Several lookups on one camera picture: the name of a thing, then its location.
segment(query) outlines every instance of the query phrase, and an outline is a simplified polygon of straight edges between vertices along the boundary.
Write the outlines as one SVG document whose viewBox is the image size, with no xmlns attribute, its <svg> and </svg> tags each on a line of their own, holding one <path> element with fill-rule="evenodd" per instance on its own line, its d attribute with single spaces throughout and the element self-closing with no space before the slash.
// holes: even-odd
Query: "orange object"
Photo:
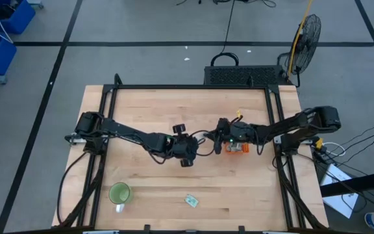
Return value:
<svg viewBox="0 0 374 234">
<path fill-rule="evenodd" d="M 235 147 L 235 150 L 232 149 L 233 144 L 241 144 L 241 150 L 237 150 L 238 147 Z M 226 153 L 249 153 L 249 144 L 248 143 L 225 143 L 225 151 Z"/>
</svg>

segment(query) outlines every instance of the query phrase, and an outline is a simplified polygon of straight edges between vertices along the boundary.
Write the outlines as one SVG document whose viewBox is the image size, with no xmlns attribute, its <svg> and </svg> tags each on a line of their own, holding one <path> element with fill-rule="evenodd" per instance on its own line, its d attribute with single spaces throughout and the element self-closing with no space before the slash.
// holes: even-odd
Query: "wooden table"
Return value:
<svg viewBox="0 0 374 234">
<path fill-rule="evenodd" d="M 102 86 L 86 87 L 81 113 L 98 110 L 101 90 Z M 280 86 L 280 96 L 285 118 L 301 111 L 295 87 Z M 271 99 L 275 121 L 278 121 L 273 95 Z M 214 129 L 220 117 L 233 119 L 238 109 L 243 121 L 269 125 L 263 90 L 118 90 L 114 119 L 147 133 L 173 134 L 171 127 L 175 124 L 185 124 L 187 132 L 192 133 Z M 83 145 L 71 148 L 68 165 L 81 155 L 82 148 Z M 208 141 L 201 145 L 199 153 L 209 152 L 211 148 L 212 143 Z M 308 146 L 301 146 L 299 152 L 310 156 Z M 150 224 L 152 230 L 236 231 L 238 226 L 245 226 L 247 231 L 286 230 L 278 173 L 271 165 L 273 156 L 273 144 L 269 143 L 261 156 L 251 146 L 248 154 L 222 152 L 209 157 L 197 156 L 193 167 L 181 168 L 177 159 L 159 165 L 142 147 L 112 139 L 95 228 L 143 229 L 145 224 Z M 81 197 L 88 158 L 77 163 L 64 182 L 62 218 Z M 313 163 L 294 156 L 294 165 L 302 199 L 327 226 Z M 122 213 L 117 213 L 108 191 L 120 181 L 132 187 L 134 199 Z M 196 208 L 184 201 L 187 194 L 199 200 Z M 92 199 L 87 206 L 86 224 Z M 297 226 L 296 215 L 293 219 Z"/>
</svg>

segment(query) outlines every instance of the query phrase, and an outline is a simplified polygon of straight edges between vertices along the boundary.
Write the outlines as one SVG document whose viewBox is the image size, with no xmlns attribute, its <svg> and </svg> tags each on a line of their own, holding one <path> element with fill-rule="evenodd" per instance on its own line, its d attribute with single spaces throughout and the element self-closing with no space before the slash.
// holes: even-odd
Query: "green mug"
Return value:
<svg viewBox="0 0 374 234">
<path fill-rule="evenodd" d="M 122 212 L 125 204 L 129 203 L 133 196 L 132 189 L 126 183 L 116 183 L 109 190 L 109 200 L 116 204 L 117 213 Z"/>
</svg>

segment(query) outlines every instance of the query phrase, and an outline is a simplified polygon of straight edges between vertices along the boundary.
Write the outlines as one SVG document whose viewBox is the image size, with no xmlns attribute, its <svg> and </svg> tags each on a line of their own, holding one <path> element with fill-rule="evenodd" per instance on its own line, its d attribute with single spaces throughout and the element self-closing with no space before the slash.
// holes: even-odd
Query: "gray floor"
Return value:
<svg viewBox="0 0 374 234">
<path fill-rule="evenodd" d="M 46 0 L 45 8 L 16 42 L 61 42 L 77 0 Z M 177 1 L 83 0 L 71 42 L 223 41 L 230 3 L 215 5 L 196 0 Z M 276 0 L 277 8 L 262 2 L 236 3 L 230 41 L 290 42 L 308 1 Z M 362 0 L 374 27 L 374 0 Z M 322 21 L 322 42 L 372 42 L 352 0 L 314 1 L 310 13 Z M 49 228 L 55 211 L 58 184 L 69 146 L 63 136 L 74 129 L 86 85 L 111 83 L 119 73 L 125 84 L 201 84 L 204 67 L 220 46 L 68 47 L 53 84 L 24 179 L 5 231 Z M 288 47 L 227 47 L 241 65 L 276 61 Z M 8 83 L 0 85 L 0 214 L 24 151 L 59 47 L 19 46 L 8 70 Z M 231 65 L 221 58 L 218 65 Z M 326 141 L 345 142 L 374 125 L 374 47 L 319 47 L 302 74 L 302 107 L 333 105 L 343 127 L 324 135 Z M 348 157 L 366 144 L 353 147 Z M 374 145 L 353 158 L 349 166 L 374 173 Z M 354 176 L 356 171 L 343 168 Z M 361 207 L 363 200 L 358 200 Z M 342 231 L 371 233 L 362 216 L 348 220 L 326 208 L 330 226 Z"/>
</svg>

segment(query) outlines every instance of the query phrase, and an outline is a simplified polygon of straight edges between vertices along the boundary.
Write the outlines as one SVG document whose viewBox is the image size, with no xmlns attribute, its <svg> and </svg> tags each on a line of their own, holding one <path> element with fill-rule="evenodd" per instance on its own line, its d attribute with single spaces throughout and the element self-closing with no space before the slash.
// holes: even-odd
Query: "electric fan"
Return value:
<svg viewBox="0 0 374 234">
<path fill-rule="evenodd" d="M 301 33 L 298 33 L 298 31 L 293 39 L 291 51 L 280 54 L 277 59 L 277 65 L 279 65 L 281 57 L 286 57 L 284 63 L 286 71 L 282 70 L 281 75 L 288 83 L 291 82 L 289 80 L 291 73 L 297 75 L 297 88 L 300 85 L 299 74 L 305 71 L 316 51 L 319 34 L 321 32 L 321 21 L 315 14 L 309 15 L 303 22 Z"/>
</svg>

